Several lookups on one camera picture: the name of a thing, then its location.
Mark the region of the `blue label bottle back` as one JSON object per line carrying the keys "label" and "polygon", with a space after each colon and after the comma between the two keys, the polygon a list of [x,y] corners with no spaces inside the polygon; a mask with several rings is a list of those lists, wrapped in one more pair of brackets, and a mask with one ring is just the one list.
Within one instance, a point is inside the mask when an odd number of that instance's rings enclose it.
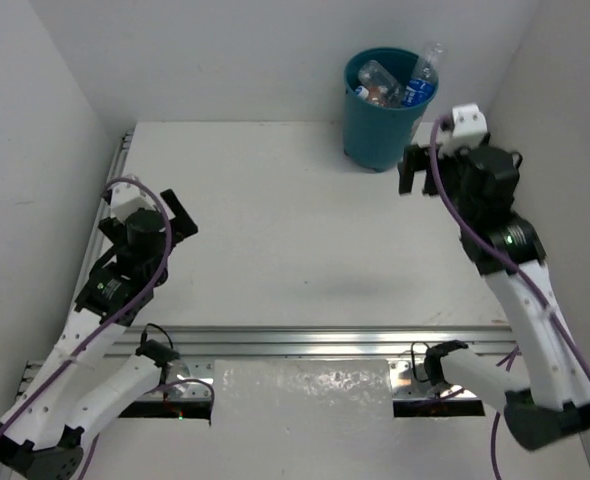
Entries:
{"label": "blue label bottle back", "polygon": [[424,46],[406,84],[401,105],[416,107],[430,100],[437,89],[439,69],[446,55],[446,48],[437,42]]}

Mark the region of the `clear bottle diagonal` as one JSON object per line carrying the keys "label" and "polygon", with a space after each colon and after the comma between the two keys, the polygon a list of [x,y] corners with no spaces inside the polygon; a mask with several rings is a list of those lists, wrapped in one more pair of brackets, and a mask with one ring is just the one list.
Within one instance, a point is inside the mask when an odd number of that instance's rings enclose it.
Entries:
{"label": "clear bottle diagonal", "polygon": [[385,95],[385,108],[399,108],[402,104],[403,91],[398,80],[379,62],[370,60],[358,71],[360,86],[378,87]]}

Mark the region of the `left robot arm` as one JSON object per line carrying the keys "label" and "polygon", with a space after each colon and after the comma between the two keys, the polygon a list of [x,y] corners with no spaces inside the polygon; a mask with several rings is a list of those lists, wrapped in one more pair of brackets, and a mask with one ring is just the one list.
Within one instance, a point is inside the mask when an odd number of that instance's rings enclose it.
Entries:
{"label": "left robot arm", "polygon": [[65,328],[28,388],[0,418],[0,463],[26,479],[71,479],[98,434],[142,395],[182,369],[179,353],[144,339],[88,393],[82,377],[132,325],[168,278],[173,248],[198,227],[167,189],[157,199],[116,185],[98,228],[110,248],[93,265]]}

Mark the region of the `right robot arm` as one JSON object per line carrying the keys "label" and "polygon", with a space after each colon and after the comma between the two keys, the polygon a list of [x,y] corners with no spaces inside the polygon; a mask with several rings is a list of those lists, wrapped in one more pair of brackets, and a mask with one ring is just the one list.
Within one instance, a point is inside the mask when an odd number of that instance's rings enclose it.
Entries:
{"label": "right robot arm", "polygon": [[571,345],[535,228],[512,208],[522,157],[492,146],[461,147],[432,160],[428,147],[406,148],[399,192],[439,195],[460,225],[466,255],[500,303],[527,369],[521,377],[485,363],[459,340],[427,349],[426,381],[439,391],[471,390],[505,418],[513,438],[538,450],[590,429],[590,376]]}

